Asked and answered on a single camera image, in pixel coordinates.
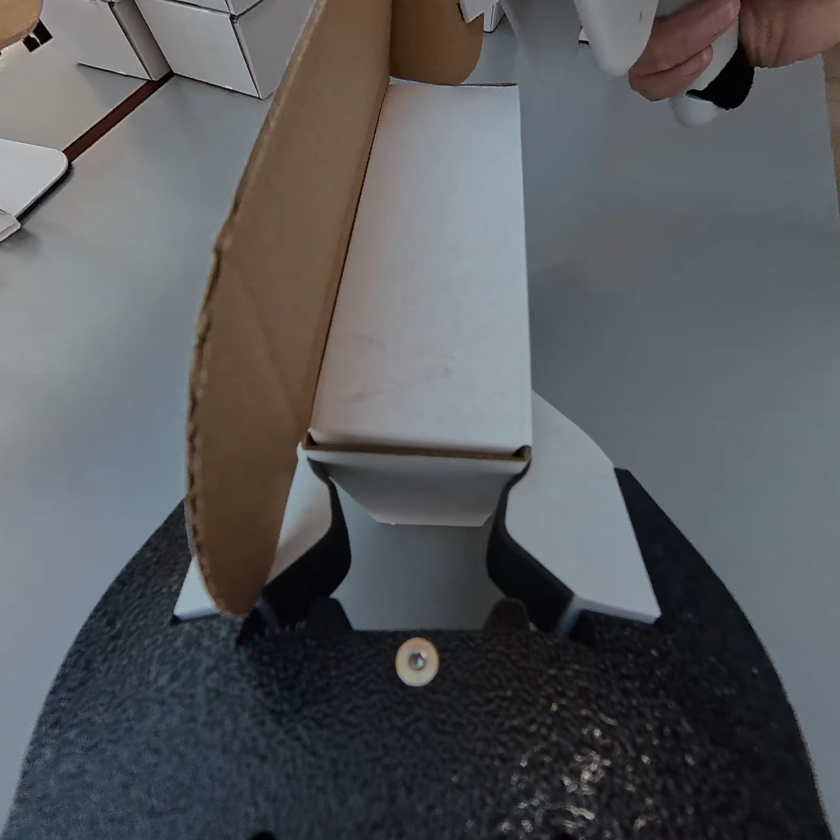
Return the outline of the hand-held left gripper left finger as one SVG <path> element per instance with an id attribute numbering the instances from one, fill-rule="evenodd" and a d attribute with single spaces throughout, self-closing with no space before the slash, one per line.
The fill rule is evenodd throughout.
<path id="1" fill-rule="evenodd" d="M 337 535 L 342 520 L 343 511 L 334 484 L 328 477 L 322 478 L 317 473 L 302 445 L 299 445 L 297 468 L 267 581 L 273 581 L 328 536 Z M 172 623 L 194 621 L 217 613 L 196 560 L 192 557 L 175 602 Z"/>

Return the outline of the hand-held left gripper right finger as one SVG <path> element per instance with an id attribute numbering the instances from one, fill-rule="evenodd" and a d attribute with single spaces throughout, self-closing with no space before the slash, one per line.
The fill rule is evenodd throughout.
<path id="1" fill-rule="evenodd" d="M 486 566 L 548 634 L 584 613 L 645 625 L 661 615 L 613 462 L 536 392 L 530 464 L 502 492 Z"/>

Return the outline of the white cardboard box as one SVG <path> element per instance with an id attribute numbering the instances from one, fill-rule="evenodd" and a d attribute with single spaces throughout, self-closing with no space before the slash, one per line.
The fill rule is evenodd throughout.
<path id="1" fill-rule="evenodd" d="M 374 520 L 480 528 L 529 465 L 520 97 L 466 85 L 457 2 L 316 2 L 217 238 L 185 426 L 192 556 L 220 613 L 294 623 L 338 534 L 268 582 L 298 446 Z"/>

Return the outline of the person's right hand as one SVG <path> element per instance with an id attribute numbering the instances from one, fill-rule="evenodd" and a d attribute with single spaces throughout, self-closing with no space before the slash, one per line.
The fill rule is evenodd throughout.
<path id="1" fill-rule="evenodd" d="M 738 23 L 752 67 L 786 67 L 839 43 L 838 1 L 703 1 L 659 19 L 628 72 L 650 102 L 689 89 L 712 60 L 712 46 Z"/>

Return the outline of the stack of white cardboard boxes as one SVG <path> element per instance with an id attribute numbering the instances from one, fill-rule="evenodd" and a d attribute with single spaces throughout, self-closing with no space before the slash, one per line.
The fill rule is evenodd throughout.
<path id="1" fill-rule="evenodd" d="M 314 1 L 45 1 L 41 21 L 86 67 L 157 81 L 168 72 L 266 99 Z"/>

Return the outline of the tablet stand with black board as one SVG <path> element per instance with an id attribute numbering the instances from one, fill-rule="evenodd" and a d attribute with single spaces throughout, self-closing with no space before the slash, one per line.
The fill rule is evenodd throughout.
<path id="1" fill-rule="evenodd" d="M 1 2 L 1 50 L 33 34 L 41 1 Z M 20 218 L 67 173 L 70 163 L 61 150 L 1 139 L 1 240 L 14 235 Z"/>

